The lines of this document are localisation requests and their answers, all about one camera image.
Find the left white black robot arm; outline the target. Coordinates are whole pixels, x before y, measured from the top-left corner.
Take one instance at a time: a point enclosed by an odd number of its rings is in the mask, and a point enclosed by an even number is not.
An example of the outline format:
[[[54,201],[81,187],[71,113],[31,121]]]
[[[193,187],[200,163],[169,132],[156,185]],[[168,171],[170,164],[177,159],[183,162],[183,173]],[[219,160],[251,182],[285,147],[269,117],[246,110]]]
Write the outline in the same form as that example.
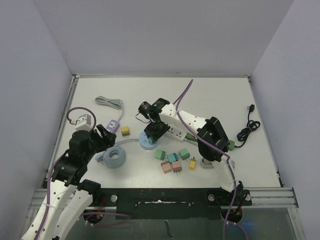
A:
[[[94,155],[113,147],[116,137],[101,124],[72,134],[49,172],[46,196],[23,240],[64,240],[84,210],[102,202],[101,185],[82,177]]]

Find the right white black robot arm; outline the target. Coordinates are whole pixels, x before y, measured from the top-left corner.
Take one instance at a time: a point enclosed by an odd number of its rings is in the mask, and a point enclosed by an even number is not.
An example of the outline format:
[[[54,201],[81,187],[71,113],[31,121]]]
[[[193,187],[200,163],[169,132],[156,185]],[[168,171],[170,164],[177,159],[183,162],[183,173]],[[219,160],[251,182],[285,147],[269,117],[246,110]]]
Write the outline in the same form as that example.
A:
[[[149,122],[144,129],[147,140],[155,144],[171,127],[192,134],[197,139],[200,155],[213,163],[224,190],[223,200],[230,205],[241,198],[243,185],[235,175],[231,157],[228,155],[228,137],[216,117],[204,118],[188,113],[179,108],[179,103],[171,103],[159,98],[150,104],[146,101],[138,107],[138,113]]]

